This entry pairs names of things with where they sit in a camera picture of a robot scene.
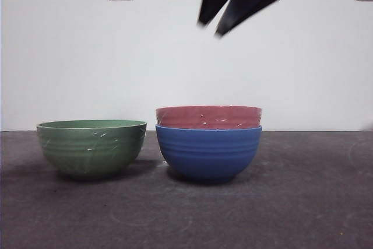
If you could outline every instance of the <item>pink bowl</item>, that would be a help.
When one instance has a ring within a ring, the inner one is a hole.
[[[169,128],[240,129],[261,124],[262,109],[250,106],[175,106],[156,110],[157,124]]]

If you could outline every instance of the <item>ridged bowl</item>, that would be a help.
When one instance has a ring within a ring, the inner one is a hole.
[[[59,171],[89,180],[120,173],[139,154],[146,122],[80,120],[45,122],[37,135],[45,158]]]
[[[250,106],[174,106],[156,110],[157,124],[169,128],[243,129],[260,126],[262,109]]]
[[[223,183],[243,171],[258,149],[262,127],[248,129],[183,129],[156,125],[167,163],[200,183]]]

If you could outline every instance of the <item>white wall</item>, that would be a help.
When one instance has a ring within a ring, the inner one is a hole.
[[[2,130],[149,122],[180,104],[263,108],[264,129],[373,122],[373,2],[280,0],[221,40],[200,0],[2,0]]]

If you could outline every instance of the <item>bowl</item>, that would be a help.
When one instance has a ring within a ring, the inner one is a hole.
[[[156,125],[167,163],[200,183],[223,183],[243,171],[254,158],[262,127],[247,129],[184,129]]]
[[[146,122],[80,120],[45,122],[37,135],[45,158],[76,179],[118,174],[139,154]]]
[[[250,106],[175,106],[156,110],[157,124],[169,128],[243,129],[260,126],[262,109]]]

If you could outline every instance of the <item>green bowl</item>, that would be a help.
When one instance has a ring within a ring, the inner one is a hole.
[[[139,154],[146,122],[80,120],[37,126],[43,154],[59,171],[90,180],[120,173]]]

